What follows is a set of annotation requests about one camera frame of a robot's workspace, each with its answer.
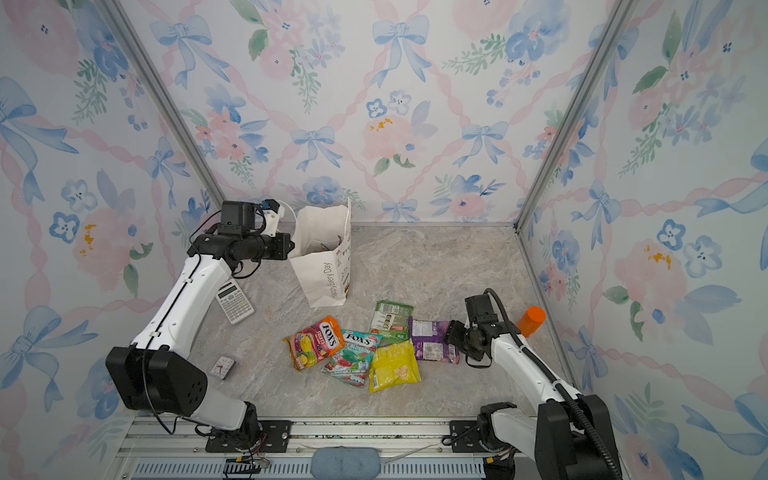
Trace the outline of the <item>purple snack bag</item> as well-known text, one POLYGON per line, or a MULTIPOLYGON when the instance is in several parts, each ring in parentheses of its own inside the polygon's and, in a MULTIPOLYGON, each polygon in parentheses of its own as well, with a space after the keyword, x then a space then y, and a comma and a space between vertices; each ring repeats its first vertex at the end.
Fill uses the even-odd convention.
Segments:
POLYGON ((450 326, 449 321, 426 321, 413 317, 410 321, 410 339, 417 361, 442 362, 458 365, 459 350, 444 341, 450 326))

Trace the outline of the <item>white paper gift bag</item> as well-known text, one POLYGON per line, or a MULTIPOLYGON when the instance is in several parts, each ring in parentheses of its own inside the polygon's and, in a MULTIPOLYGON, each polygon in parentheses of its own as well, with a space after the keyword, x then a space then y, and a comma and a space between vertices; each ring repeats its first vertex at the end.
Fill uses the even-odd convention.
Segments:
POLYGON ((351 284, 351 209, 299 211, 289 261, 311 308, 345 304, 351 284))

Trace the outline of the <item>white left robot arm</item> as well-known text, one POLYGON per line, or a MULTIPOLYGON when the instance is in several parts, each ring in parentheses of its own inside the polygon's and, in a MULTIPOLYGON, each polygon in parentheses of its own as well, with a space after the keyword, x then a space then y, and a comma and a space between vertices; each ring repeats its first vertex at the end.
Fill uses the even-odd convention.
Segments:
POLYGON ((285 260, 294 247, 287 233, 198 236, 180 277, 148 325, 129 345, 112 348, 106 357, 124 405, 207 426, 237 450, 256 447, 263 438, 256 407, 215 389, 188 357, 207 310, 240 264, 285 260))

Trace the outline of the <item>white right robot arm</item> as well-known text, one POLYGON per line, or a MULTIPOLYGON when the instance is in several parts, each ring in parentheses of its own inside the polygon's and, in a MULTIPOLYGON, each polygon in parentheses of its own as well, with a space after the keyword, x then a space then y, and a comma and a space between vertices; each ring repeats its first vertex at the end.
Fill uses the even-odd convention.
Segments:
POLYGON ((546 320, 531 307, 512 322, 492 289, 465 300, 467 322, 450 322, 443 341, 472 368, 498 365, 510 375, 535 416, 511 402, 481 407, 475 421, 453 421, 442 443, 455 453, 483 454, 489 479, 512 479, 515 457, 533 461, 542 479, 620 479, 619 452, 606 404, 569 385, 529 345, 546 320))

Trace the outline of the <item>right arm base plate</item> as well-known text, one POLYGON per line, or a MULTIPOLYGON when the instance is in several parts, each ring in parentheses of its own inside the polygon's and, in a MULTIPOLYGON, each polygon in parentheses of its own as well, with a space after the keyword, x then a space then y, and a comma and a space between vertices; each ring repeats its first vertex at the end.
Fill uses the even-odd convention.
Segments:
POLYGON ((479 425, 476 420, 452 420, 449 433, 442 437, 441 445, 453 453, 480 453, 501 455, 515 448, 497 439, 488 426, 479 425))

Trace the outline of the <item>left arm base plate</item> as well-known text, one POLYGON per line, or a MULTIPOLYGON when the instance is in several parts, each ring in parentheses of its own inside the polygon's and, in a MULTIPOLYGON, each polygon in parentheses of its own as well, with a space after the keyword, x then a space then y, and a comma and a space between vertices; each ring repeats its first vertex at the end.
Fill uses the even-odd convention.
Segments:
POLYGON ((206 453, 285 453, 291 437, 290 420, 258 420, 240 431, 214 429, 208 435, 206 453))

